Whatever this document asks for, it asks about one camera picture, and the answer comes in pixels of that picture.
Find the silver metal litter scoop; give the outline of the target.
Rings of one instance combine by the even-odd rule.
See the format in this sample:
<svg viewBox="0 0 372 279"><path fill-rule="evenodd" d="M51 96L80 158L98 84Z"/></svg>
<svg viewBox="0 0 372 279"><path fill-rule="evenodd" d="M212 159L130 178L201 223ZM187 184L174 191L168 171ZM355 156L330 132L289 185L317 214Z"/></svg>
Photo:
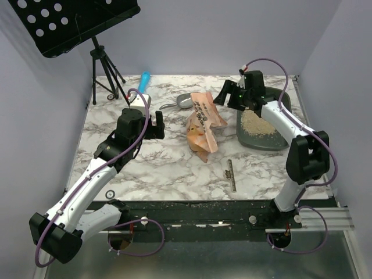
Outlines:
<svg viewBox="0 0 372 279"><path fill-rule="evenodd" d="M180 94L176 98L175 103L169 103L169 104L162 105L159 109L163 110L163 109L173 108L173 107L178 107L180 109L189 109L189 108L193 107L191 94L190 93Z"/></svg>

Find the orange cat litter bag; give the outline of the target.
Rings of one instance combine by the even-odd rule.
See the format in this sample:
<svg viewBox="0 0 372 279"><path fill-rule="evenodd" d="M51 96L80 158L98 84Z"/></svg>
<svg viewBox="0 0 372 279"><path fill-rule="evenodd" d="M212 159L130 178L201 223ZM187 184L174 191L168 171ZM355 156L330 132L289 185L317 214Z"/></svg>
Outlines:
<svg viewBox="0 0 372 279"><path fill-rule="evenodd" d="M209 154L219 149L212 128L226 126L227 122L219 115L211 92L193 92L191 101L194 111L187 118L188 145L201 161L207 163Z"/></svg>

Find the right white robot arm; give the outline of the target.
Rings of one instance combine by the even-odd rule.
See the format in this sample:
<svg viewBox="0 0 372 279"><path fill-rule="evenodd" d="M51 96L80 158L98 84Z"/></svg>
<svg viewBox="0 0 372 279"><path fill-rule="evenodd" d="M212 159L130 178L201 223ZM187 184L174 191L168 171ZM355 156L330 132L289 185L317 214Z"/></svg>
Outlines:
<svg viewBox="0 0 372 279"><path fill-rule="evenodd" d="M263 73L241 74L239 82L226 80L214 104L244 111L251 110L269 122L289 144L285 163L288 178L270 202L267 220L275 228L287 223L307 187L330 169L329 137L298 120L283 104L282 95L268 94Z"/></svg>

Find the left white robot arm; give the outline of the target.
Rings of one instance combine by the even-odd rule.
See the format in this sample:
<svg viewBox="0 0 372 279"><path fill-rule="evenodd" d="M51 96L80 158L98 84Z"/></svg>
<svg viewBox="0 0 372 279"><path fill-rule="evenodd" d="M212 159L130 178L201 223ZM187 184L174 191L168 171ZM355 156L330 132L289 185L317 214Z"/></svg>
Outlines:
<svg viewBox="0 0 372 279"><path fill-rule="evenodd" d="M116 200L86 214L85 211L101 189L139 153L143 140L164 139L161 111L152 124L148 109L124 108L116 129L99 144L86 171L63 198L45 214L34 213L29 221L35 250L35 264L43 268L54 260L67 263L75 257L82 244L104 229L124 229L134 223L143 226L151 219L133 219L125 205Z"/></svg>

